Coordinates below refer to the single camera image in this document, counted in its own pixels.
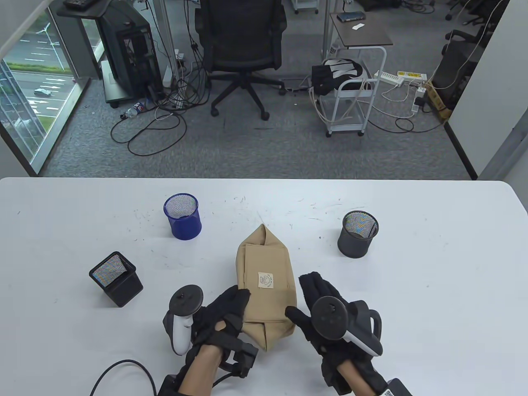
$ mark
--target forearm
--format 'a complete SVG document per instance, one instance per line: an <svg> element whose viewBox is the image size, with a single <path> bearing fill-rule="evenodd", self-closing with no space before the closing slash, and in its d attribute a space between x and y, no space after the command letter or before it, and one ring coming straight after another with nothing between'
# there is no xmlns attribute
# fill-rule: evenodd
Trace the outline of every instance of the forearm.
<svg viewBox="0 0 528 396"><path fill-rule="evenodd" d="M337 366L337 371L343 376L356 396L376 396L376 392L365 382L350 360L346 360Z"/></svg>
<svg viewBox="0 0 528 396"><path fill-rule="evenodd" d="M202 345L178 392L188 396L210 396L221 359L222 350L219 347Z"/></svg>

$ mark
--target plastic bottle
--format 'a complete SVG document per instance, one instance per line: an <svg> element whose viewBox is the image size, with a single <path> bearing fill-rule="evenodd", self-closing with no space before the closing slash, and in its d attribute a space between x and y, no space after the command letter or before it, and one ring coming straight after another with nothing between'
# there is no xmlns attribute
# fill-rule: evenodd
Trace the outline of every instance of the plastic bottle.
<svg viewBox="0 0 528 396"><path fill-rule="evenodd" d="M137 102L135 105L133 105L127 110L126 115L127 115L127 118L132 118L132 117L137 116L139 113L143 111L145 111L145 105L141 102Z"/></svg>
<svg viewBox="0 0 528 396"><path fill-rule="evenodd" d="M334 57L336 56L337 52L339 51L339 49L341 48L340 44L339 44L339 37L336 38L334 40L334 42L332 43L332 46L330 47L329 51L328 51L328 57Z"/></svg>

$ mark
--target beige fabric bag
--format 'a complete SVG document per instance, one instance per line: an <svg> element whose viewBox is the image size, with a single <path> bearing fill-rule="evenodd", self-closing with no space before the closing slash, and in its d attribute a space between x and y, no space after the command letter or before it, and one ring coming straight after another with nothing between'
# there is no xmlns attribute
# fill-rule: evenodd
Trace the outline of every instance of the beige fabric bag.
<svg viewBox="0 0 528 396"><path fill-rule="evenodd" d="M237 279L239 289L251 292L242 331L269 351L294 332L284 310L297 306L297 294L288 249L264 224L238 248Z"/></svg>

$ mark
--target sticker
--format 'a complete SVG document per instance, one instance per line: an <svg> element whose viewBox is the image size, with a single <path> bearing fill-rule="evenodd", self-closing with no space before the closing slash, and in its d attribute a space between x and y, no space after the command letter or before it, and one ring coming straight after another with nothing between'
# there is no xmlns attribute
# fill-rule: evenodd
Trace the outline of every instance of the sticker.
<svg viewBox="0 0 528 396"><path fill-rule="evenodd" d="M263 289L273 289L273 274L259 272L259 287Z"/></svg>

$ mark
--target road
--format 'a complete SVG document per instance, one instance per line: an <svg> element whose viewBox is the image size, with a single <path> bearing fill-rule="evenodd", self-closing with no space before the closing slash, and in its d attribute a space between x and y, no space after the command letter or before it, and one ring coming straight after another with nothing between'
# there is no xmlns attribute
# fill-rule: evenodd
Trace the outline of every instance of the road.
<svg viewBox="0 0 528 396"><path fill-rule="evenodd" d="M45 34L26 33L19 42L11 48L5 56L6 62L22 64L39 64L42 66L64 66L68 68L68 62L64 56L62 48L59 46L59 39L50 34L51 42ZM97 45L96 40L91 40L92 49Z"/></svg>
<svg viewBox="0 0 528 396"><path fill-rule="evenodd" d="M71 77L55 74L13 72L13 77L38 116L56 117L75 85ZM52 96L37 96L36 88L52 91Z"/></svg>

